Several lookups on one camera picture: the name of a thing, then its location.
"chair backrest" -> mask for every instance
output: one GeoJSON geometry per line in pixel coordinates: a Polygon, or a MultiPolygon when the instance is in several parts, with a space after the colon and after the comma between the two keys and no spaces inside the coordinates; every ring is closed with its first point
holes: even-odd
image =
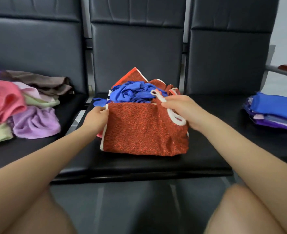
{"type": "Polygon", "coordinates": [[[0,70],[69,77],[88,92],[80,0],[0,0],[0,70]]]}
{"type": "Polygon", "coordinates": [[[185,94],[260,89],[279,0],[192,0],[185,94]]]}
{"type": "Polygon", "coordinates": [[[186,0],[90,0],[96,93],[133,67],[178,86],[186,0]]]}

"thigh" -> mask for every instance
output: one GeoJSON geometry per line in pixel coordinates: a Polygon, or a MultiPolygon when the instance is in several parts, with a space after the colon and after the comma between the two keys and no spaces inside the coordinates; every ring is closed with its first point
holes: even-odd
{"type": "Polygon", "coordinates": [[[4,234],[74,234],[68,214],[46,189],[33,205],[4,234]]]}
{"type": "Polygon", "coordinates": [[[286,234],[266,206],[247,187],[228,188],[205,234],[286,234]]]}

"white cord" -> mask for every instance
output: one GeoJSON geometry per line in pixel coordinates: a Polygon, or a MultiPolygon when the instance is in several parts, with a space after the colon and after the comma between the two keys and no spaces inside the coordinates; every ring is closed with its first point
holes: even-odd
{"type": "MultiPolygon", "coordinates": [[[[163,103],[167,102],[166,99],[160,94],[159,90],[151,90],[150,94],[156,96],[163,103]]],[[[176,125],[184,126],[187,124],[187,121],[181,115],[174,113],[172,109],[168,108],[167,113],[169,115],[169,118],[176,125]]]]}

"forearm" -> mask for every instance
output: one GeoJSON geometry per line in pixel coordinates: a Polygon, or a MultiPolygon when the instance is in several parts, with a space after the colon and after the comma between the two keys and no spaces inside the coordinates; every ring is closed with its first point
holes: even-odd
{"type": "Polygon", "coordinates": [[[212,115],[200,131],[287,231],[287,164],[212,115]]]}
{"type": "Polygon", "coordinates": [[[0,169],[0,233],[95,136],[96,133],[81,127],[0,169]],[[7,213],[5,219],[2,216],[4,212],[7,213]]]}

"hand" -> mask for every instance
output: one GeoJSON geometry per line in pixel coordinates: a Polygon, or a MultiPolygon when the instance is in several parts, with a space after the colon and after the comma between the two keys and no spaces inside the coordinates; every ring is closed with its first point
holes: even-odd
{"type": "Polygon", "coordinates": [[[87,113],[83,125],[93,133],[98,134],[103,130],[104,126],[108,122],[109,110],[105,110],[105,107],[94,107],[89,113],[87,113]]]}
{"type": "Polygon", "coordinates": [[[162,103],[162,106],[175,110],[194,130],[199,131],[202,124],[212,116],[187,95],[172,95],[165,99],[167,102],[162,103]]]}

